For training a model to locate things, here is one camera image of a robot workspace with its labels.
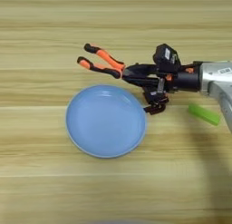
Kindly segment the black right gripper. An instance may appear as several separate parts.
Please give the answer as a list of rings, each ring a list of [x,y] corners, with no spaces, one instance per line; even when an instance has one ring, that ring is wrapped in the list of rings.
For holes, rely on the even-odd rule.
[[[159,78],[165,80],[164,88],[167,93],[176,91],[196,93],[200,89],[200,65],[202,65],[202,62],[193,62],[181,65],[177,70],[174,70],[174,67],[168,70],[159,67],[157,71],[156,64],[135,63],[123,70],[122,80],[141,88],[156,88],[159,80],[147,77],[156,73]]]

